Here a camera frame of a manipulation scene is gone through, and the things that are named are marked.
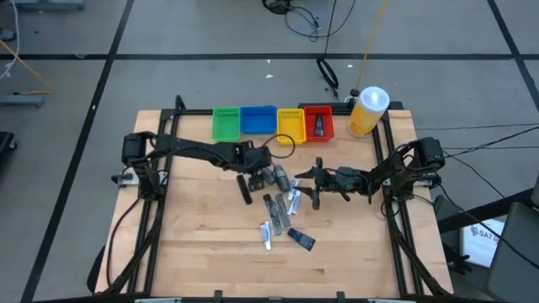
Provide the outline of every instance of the white cable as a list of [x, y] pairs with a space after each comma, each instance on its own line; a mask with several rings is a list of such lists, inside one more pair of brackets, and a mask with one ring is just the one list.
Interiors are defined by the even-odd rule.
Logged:
[[8, 68], [6, 68], [6, 71], [2, 74], [2, 76], [0, 76], [0, 80], [2, 80], [9, 73], [9, 70], [11, 70], [11, 67], [17, 61], [17, 56], [19, 56], [19, 49], [20, 49], [19, 12], [17, 12], [17, 5], [15, 5], [15, 0], [11, 0], [11, 5], [13, 5], [13, 14], [15, 15], [15, 39], [17, 40], [17, 50], [15, 51], [15, 54], [17, 55], [9, 63]]

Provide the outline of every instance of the concrete floor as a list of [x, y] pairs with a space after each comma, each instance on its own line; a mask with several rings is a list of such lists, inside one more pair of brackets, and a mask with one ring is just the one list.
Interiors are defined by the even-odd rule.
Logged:
[[[126, 3], [93, 0], [84, 11], [21, 12], [21, 54], [106, 55]], [[319, 17], [323, 30], [332, 3], [295, 1]], [[342, 22], [351, 3], [338, 2], [334, 24]], [[496, 3], [520, 53], [539, 53], [534, 30], [539, 26], [539, 3]], [[381, 0], [358, 0], [348, 23], [331, 37], [328, 51], [365, 51], [381, 5]], [[12, 21], [11, 8], [3, 3], [0, 26], [13, 26]], [[309, 30], [304, 20], [293, 14], [290, 22], [294, 28]], [[267, 12], [259, 1], [135, 0], [118, 54], [308, 54], [322, 52], [324, 43], [312, 43], [290, 32], [284, 18]], [[487, 1], [390, 0], [372, 52], [510, 54], [510, 48]], [[0, 108], [0, 130], [14, 132], [19, 142], [0, 182], [2, 302], [21, 300], [106, 56], [98, 56], [103, 60], [46, 58], [28, 60], [55, 92], [47, 97], [45, 107]], [[170, 108], [178, 93], [192, 109], [247, 104], [284, 108], [296, 107], [299, 102], [334, 101], [325, 91], [327, 85], [314, 60], [267, 62], [263, 55], [259, 58], [114, 61], [35, 300], [89, 294], [86, 278], [107, 237], [117, 195], [109, 176], [121, 168], [121, 138], [132, 130], [138, 110]], [[355, 85], [361, 62], [329, 62], [339, 76], [343, 98]], [[458, 61], [447, 56], [437, 60], [373, 60], [368, 64], [362, 87], [377, 85], [393, 99], [403, 101], [405, 108], [412, 110], [417, 128], [539, 123], [537, 105], [515, 60]], [[525, 64], [538, 78], [539, 61]], [[45, 88], [19, 64], [11, 77], [0, 82], [0, 93]], [[419, 130], [418, 134], [435, 136], [443, 147], [452, 148], [477, 146], [524, 129]], [[537, 142], [539, 131], [500, 146], [537, 146]], [[539, 173], [537, 149], [477, 151], [462, 160], [507, 195], [530, 188]], [[440, 174], [451, 197], [467, 209], [499, 198], [458, 162], [448, 160]]]

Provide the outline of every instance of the yellow bin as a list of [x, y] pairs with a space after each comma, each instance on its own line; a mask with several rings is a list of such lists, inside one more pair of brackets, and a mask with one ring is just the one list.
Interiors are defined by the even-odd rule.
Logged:
[[370, 133], [389, 106], [389, 95], [381, 88], [368, 87], [361, 91], [360, 99], [350, 115], [347, 129], [357, 137]]
[[[305, 113], [303, 109], [277, 109], [277, 134], [287, 134], [296, 144], [302, 144], [307, 139], [305, 135]], [[285, 136], [278, 136], [280, 144], [292, 144]]]

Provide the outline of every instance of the yellow rope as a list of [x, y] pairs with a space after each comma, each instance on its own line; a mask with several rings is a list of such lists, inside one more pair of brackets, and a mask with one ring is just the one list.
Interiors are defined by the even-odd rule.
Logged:
[[[27, 70], [29, 70], [31, 73], [33, 73], [36, 77], [38, 77], [40, 79], [40, 81], [42, 81], [44, 84], [47, 84], [47, 81], [38, 73], [36, 72], [32, 67], [28, 66], [28, 64], [26, 64], [26, 62], [24, 62], [24, 60], [22, 60], [21, 58], [19, 58], [19, 56], [17, 56], [17, 54], [11, 49], [11, 47], [9, 47], [9, 45], [7, 45], [4, 41], [0, 40], [0, 44], [2, 44], [2, 46], [9, 51], [9, 53], [11, 55], [13, 55], [15, 58], [17, 58], [17, 60], [24, 66], [26, 67]], [[45, 93], [45, 94], [49, 94], [49, 93], [54, 93], [52, 91], [36, 91], [36, 92], [26, 92], [26, 93], [21, 93], [21, 94], [37, 94], [37, 93]]]
[[374, 41], [376, 37], [376, 32], [380, 28], [380, 24], [382, 22], [382, 16], [386, 12], [387, 2], [388, 0], [384, 0], [384, 3], [382, 4], [382, 10], [380, 10], [380, 13], [378, 13], [378, 18], [376, 19], [374, 28], [371, 31], [371, 37], [369, 38], [369, 42], [367, 43], [367, 49], [365, 50], [365, 54], [363, 55], [363, 62], [361, 62], [360, 76], [357, 78], [355, 89], [360, 89], [361, 78], [363, 77], [363, 71], [365, 70], [365, 66], [367, 64], [367, 55], [371, 52], [372, 42]]

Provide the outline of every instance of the plastic basket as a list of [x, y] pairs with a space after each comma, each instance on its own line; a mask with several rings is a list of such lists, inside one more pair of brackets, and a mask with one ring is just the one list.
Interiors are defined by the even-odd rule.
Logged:
[[[323, 136], [315, 136], [317, 117], [322, 116]], [[334, 137], [334, 121], [331, 106], [305, 107], [305, 132], [307, 141], [325, 142]]]
[[277, 130], [275, 106], [245, 106], [239, 111], [243, 134], [273, 134]]
[[239, 108], [213, 109], [213, 131], [215, 141], [239, 141]]
[[[278, 109], [277, 133], [291, 136], [296, 144], [305, 142], [305, 114], [303, 109]], [[292, 144], [292, 141], [285, 136], [278, 136], [277, 141], [280, 144]]]

